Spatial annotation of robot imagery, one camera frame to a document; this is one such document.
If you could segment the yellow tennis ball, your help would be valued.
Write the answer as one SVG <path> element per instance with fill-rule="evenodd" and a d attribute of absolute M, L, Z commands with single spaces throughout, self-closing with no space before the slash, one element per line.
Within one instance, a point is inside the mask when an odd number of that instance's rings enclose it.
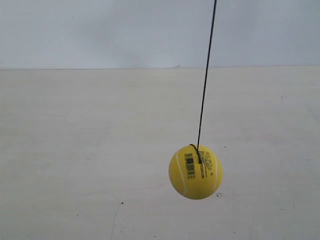
<path fill-rule="evenodd" d="M 174 153 L 168 175 L 171 185 L 180 195 L 190 200 L 202 200 L 219 189 L 223 167 L 208 147 L 189 144 Z"/>

